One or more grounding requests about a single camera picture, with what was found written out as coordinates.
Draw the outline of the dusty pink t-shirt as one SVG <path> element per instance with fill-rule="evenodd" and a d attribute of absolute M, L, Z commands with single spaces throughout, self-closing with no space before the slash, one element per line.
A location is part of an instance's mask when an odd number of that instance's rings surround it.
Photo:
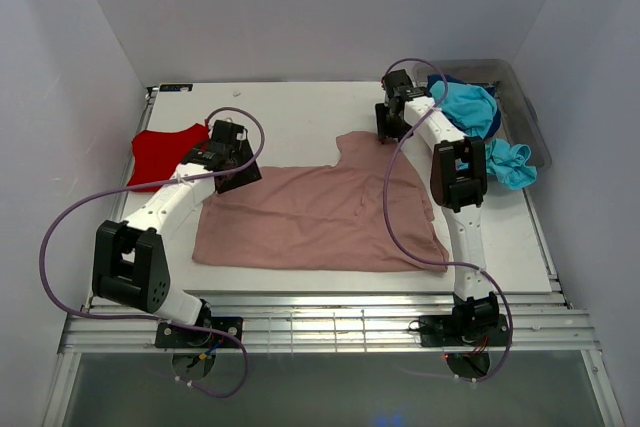
<path fill-rule="evenodd" d="M 193 261 L 281 270 L 418 269 L 384 222 L 383 182 L 394 146 L 362 131 L 337 137 L 336 145 L 335 165 L 264 167 L 261 180 L 206 199 Z M 392 169 L 388 209 L 405 248 L 430 261 L 448 260 L 427 189 L 402 153 Z"/>

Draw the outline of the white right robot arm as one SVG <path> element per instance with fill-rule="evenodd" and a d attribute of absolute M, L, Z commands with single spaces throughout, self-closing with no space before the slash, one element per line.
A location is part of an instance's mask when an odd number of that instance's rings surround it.
<path fill-rule="evenodd" d="M 481 235 L 481 206 L 488 181 L 485 143 L 459 130 L 440 109 L 445 95 L 435 99 L 414 84 L 403 69 L 381 80 L 385 100 L 375 105 L 378 137 L 396 140 L 396 150 L 383 182 L 383 216 L 392 242 L 420 267 L 455 268 L 452 313 L 430 321 L 432 336 L 452 337 L 464 344 L 486 341 L 498 327 L 500 313 L 495 286 L 486 276 Z M 388 209 L 389 182 L 402 145 L 412 136 L 424 141 L 432 154 L 429 188 L 449 230 L 452 260 L 430 261 L 405 248 L 393 232 Z"/>

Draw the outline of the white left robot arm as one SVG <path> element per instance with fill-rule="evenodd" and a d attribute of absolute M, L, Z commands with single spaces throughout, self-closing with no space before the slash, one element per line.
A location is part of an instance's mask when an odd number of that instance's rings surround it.
<path fill-rule="evenodd" d="M 211 195 L 261 179 L 246 128 L 226 120 L 213 124 L 162 185 L 121 222 L 105 221 L 96 232 L 92 290 L 103 299 L 178 323 L 190 346 L 205 344 L 212 323 L 203 302 L 173 285 L 164 242 Z"/>

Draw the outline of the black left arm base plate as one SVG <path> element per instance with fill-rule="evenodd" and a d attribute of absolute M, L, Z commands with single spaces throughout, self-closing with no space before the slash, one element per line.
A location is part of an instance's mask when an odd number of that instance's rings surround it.
<path fill-rule="evenodd" d="M 238 341 L 242 340 L 244 319 L 242 317 L 212 317 L 207 329 L 215 329 L 232 335 Z M 237 344 L 231 339 L 212 334 L 210 332 L 194 331 L 160 323 L 154 340 L 156 348 L 163 349 L 204 349 L 236 348 Z"/>

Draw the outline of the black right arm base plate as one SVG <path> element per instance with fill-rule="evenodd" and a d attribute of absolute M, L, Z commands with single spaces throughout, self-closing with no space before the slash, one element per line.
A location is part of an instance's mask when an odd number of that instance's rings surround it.
<path fill-rule="evenodd" d="M 417 334 L 422 347 L 504 347 L 509 334 L 506 317 L 500 315 L 492 327 L 468 330 L 454 325 L 449 315 L 422 315 L 409 323 L 408 331 Z"/>

